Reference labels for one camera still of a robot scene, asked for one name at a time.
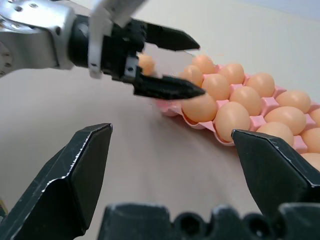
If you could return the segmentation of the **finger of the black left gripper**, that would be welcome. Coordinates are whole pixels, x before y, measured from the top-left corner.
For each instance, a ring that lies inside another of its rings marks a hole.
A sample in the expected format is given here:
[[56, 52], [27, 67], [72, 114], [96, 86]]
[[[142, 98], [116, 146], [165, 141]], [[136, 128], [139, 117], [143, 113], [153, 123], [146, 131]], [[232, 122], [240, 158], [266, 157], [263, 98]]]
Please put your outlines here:
[[146, 22], [146, 39], [149, 44], [170, 51], [199, 50], [200, 45], [186, 32]]
[[133, 94], [136, 96], [173, 101], [192, 99], [205, 93], [204, 89], [188, 80], [167, 75], [161, 78], [147, 76], [141, 67], [136, 68], [133, 81]]

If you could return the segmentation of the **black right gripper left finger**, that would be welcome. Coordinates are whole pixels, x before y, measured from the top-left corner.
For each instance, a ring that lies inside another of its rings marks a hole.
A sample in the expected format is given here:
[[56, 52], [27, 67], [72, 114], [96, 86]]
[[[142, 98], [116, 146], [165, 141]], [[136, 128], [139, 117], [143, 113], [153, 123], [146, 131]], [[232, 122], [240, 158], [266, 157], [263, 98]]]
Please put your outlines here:
[[89, 229], [113, 126], [77, 131], [43, 166], [0, 224], [0, 240], [74, 240]]

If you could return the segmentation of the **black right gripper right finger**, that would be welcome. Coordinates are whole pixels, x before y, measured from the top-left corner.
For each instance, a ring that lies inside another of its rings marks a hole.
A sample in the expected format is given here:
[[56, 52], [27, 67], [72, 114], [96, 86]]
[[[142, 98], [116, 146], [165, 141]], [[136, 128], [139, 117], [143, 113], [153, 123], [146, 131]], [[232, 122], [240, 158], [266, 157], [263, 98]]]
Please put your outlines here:
[[248, 189], [261, 213], [283, 203], [320, 204], [320, 171], [283, 139], [235, 129], [231, 133]]

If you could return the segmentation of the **brown egg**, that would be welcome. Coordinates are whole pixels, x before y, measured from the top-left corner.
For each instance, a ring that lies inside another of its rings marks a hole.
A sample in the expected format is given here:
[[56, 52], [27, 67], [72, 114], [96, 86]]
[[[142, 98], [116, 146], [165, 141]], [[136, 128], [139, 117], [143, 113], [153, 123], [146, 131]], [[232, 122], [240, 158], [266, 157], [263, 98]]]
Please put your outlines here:
[[320, 154], [320, 127], [312, 128], [301, 134], [309, 153]]
[[294, 136], [299, 135], [307, 125], [306, 115], [298, 108], [282, 106], [270, 111], [265, 117], [266, 123], [278, 122], [289, 127]]
[[245, 80], [244, 68], [239, 63], [228, 63], [224, 65], [218, 73], [224, 76], [230, 85], [242, 84]]
[[218, 109], [214, 125], [217, 134], [225, 142], [232, 142], [232, 131], [249, 130], [250, 115], [246, 108], [238, 102], [227, 102]]
[[229, 98], [229, 82], [221, 74], [205, 74], [201, 87], [217, 101], [223, 101]]
[[320, 172], [320, 153], [302, 153], [301, 156], [312, 165], [318, 172]]
[[269, 73], [259, 72], [249, 77], [246, 86], [257, 91], [261, 98], [272, 97], [275, 90], [275, 81]]
[[281, 122], [268, 122], [258, 128], [256, 132], [281, 138], [291, 147], [294, 145], [294, 135], [291, 129]]
[[207, 55], [197, 55], [192, 59], [193, 66], [199, 68], [199, 70], [204, 74], [215, 74], [217, 72], [217, 66], [214, 64], [212, 59]]
[[316, 122], [317, 126], [320, 127], [320, 108], [313, 110], [309, 115]]
[[183, 72], [178, 75], [181, 79], [188, 80], [198, 87], [202, 86], [203, 74], [197, 66], [188, 65]]
[[146, 54], [139, 54], [138, 58], [138, 65], [142, 69], [142, 73], [145, 76], [151, 76], [155, 71], [155, 61], [153, 58]]
[[212, 121], [217, 114], [217, 103], [208, 94], [184, 100], [181, 103], [183, 113], [193, 122]]
[[260, 95], [249, 86], [243, 86], [234, 90], [230, 95], [229, 101], [241, 104], [250, 116], [258, 116], [262, 110]]
[[275, 98], [280, 107], [294, 107], [307, 113], [311, 108], [310, 96], [301, 90], [287, 90]]

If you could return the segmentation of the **pink plastic egg tray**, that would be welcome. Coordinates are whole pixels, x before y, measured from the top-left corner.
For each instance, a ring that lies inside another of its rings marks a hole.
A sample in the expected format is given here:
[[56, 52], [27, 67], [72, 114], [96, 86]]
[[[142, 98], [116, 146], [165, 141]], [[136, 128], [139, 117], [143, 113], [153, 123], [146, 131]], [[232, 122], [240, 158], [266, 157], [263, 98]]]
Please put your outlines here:
[[[219, 74], [219, 70], [223, 67], [224, 65], [216, 65], [216, 74]], [[238, 88], [244, 87], [246, 86], [246, 83], [249, 79], [249, 77], [251, 77], [251, 75], [248, 75], [246, 73], [245, 74], [245, 78], [242, 84], [229, 84], [229, 97], [226, 100], [215, 100], [216, 101], [216, 105], [217, 105], [217, 111], [219, 110], [219, 108], [221, 108], [224, 104], [228, 103], [228, 102], [232, 102], [229, 101], [229, 98], [232, 94], [232, 92]], [[273, 96], [271, 97], [260, 97], [261, 99], [261, 112], [259, 115], [256, 116], [249, 116], [250, 117], [250, 127], [248, 131], [252, 131], [252, 132], [256, 132], [258, 128], [260, 128], [262, 125], [266, 124], [267, 122], [265, 121], [265, 116], [272, 110], [279, 108], [281, 106], [279, 106], [279, 104], [276, 102], [276, 97], [279, 96], [280, 94], [286, 92], [286, 91], [291, 91], [291, 90], [287, 90], [284, 88], [281, 88], [279, 86], [277, 86], [275, 84], [274, 87], [274, 92], [273, 92]], [[223, 145], [225, 146], [232, 146], [234, 143], [233, 141], [231, 142], [227, 142], [222, 140], [217, 131], [216, 131], [216, 127], [215, 127], [215, 118], [212, 121], [207, 121], [207, 122], [194, 122], [192, 120], [190, 120], [182, 111], [182, 106], [181, 106], [181, 102], [179, 101], [157, 101], [156, 105], [160, 108], [160, 110], [168, 115], [168, 116], [182, 116], [184, 121], [192, 128], [194, 129], [207, 129], [210, 130], [213, 135], [215, 136], [215, 138]], [[299, 134], [299, 135], [294, 135], [294, 143], [293, 143], [293, 148], [299, 152], [300, 154], [304, 154], [304, 153], [308, 153], [308, 148], [306, 146], [306, 144], [303, 142], [303, 139], [301, 137], [301, 135], [310, 129], [313, 128], [320, 128], [317, 126], [316, 122], [314, 122], [314, 120], [310, 117], [310, 113], [316, 109], [320, 108], [320, 104], [313, 102], [311, 100], [311, 107], [309, 109], [309, 111], [307, 113], [304, 113], [306, 116], [306, 127], [304, 128], [304, 130]]]

